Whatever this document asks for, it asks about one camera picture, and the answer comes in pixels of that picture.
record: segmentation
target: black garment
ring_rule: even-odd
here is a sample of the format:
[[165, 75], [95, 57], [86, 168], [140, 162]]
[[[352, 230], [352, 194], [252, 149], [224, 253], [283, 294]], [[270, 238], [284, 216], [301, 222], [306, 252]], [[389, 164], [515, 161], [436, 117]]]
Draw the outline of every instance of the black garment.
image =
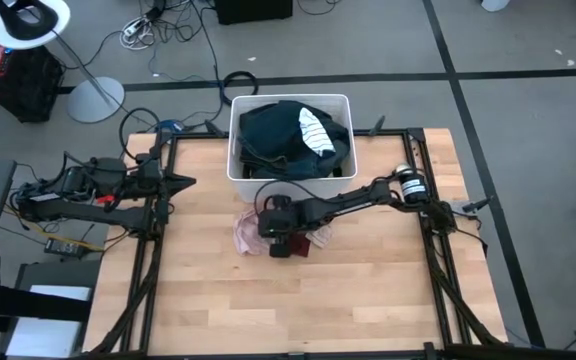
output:
[[[299, 113], [306, 108], [319, 119], [335, 152], [317, 155], [303, 141]], [[327, 177], [350, 152], [348, 129], [317, 108], [297, 101], [279, 101], [253, 109], [239, 117], [242, 163], [251, 178], [303, 180]]]

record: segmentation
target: yellow wire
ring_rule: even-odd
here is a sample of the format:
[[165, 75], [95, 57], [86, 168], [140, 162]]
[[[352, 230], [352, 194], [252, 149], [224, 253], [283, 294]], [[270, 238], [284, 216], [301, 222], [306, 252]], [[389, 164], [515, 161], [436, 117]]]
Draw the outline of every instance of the yellow wire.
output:
[[25, 225], [27, 225], [28, 227], [32, 228], [33, 230], [35, 230], [35, 231], [36, 231], [37, 233], [39, 233], [40, 235], [43, 235], [43, 236], [45, 236], [45, 237], [47, 237], [47, 238], [50, 238], [50, 239], [55, 239], [55, 240], [63, 241], [63, 242], [65, 242], [65, 243], [83, 246], [83, 247], [85, 247], [85, 248], [87, 248], [87, 249], [90, 249], [90, 250], [93, 250], [93, 251], [102, 251], [102, 252], [104, 251], [104, 248], [99, 247], [99, 246], [95, 246], [95, 245], [92, 245], [92, 244], [88, 244], [87, 242], [78, 241], [78, 240], [73, 240], [73, 239], [70, 239], [70, 238], [67, 238], [67, 237], [63, 237], [63, 236], [60, 236], [60, 235], [47, 233], [47, 232], [45, 232], [44, 229], [42, 229], [39, 225], [34, 224], [34, 223], [31, 223], [31, 222], [27, 222], [27, 221], [23, 220], [23, 219], [19, 216], [19, 214], [15, 211], [15, 209], [11, 208], [11, 207], [8, 206], [7, 204], [6, 204], [5, 206], [6, 206], [6, 208], [7, 208], [8, 210], [12, 211], [12, 212], [8, 212], [8, 211], [4, 210], [4, 212], [5, 212], [6, 214], [9, 214], [9, 215], [13, 215], [13, 216], [18, 217], [19, 220], [21, 220]]

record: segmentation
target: pink cloth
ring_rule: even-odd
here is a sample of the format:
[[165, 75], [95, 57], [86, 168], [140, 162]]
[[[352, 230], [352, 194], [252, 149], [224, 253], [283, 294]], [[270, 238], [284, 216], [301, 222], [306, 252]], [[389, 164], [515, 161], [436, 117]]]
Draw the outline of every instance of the pink cloth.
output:
[[246, 253], [250, 255], [268, 254], [270, 244], [259, 236], [258, 223], [259, 219], [254, 208], [244, 211], [235, 220], [233, 240], [239, 255], [246, 255]]

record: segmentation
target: white striped cloth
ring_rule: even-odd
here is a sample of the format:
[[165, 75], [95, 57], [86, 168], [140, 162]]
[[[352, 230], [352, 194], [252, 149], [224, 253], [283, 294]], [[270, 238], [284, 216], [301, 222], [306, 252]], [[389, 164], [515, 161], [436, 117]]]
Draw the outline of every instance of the white striped cloth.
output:
[[324, 151], [335, 152], [335, 147], [332, 145], [326, 129], [310, 110], [303, 108], [299, 112], [299, 127], [304, 143], [317, 155], [323, 156]]

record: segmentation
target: wooden table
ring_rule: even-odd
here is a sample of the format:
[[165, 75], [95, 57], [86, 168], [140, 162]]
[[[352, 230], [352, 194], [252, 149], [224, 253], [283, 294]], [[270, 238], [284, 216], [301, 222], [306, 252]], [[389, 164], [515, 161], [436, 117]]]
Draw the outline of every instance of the wooden table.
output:
[[[440, 198], [468, 199], [449, 130], [425, 134]], [[146, 152], [153, 142], [153, 135], [133, 135], [129, 149]], [[348, 190], [405, 162], [398, 137], [355, 142], [359, 174]], [[233, 222], [250, 205], [226, 177], [226, 154], [226, 140], [179, 144], [175, 173], [197, 184], [172, 199], [149, 354], [411, 350], [427, 341], [441, 347], [416, 215], [372, 207], [333, 221], [329, 245], [312, 246], [308, 258], [243, 257], [235, 252]], [[458, 226], [477, 231], [465, 219]], [[109, 237], [119, 233], [113, 229]], [[464, 300], [505, 340], [480, 243], [460, 233], [450, 242]], [[97, 345], [124, 309], [135, 249], [136, 240], [126, 239], [104, 256], [84, 349]], [[133, 348], [141, 329], [136, 319]]]

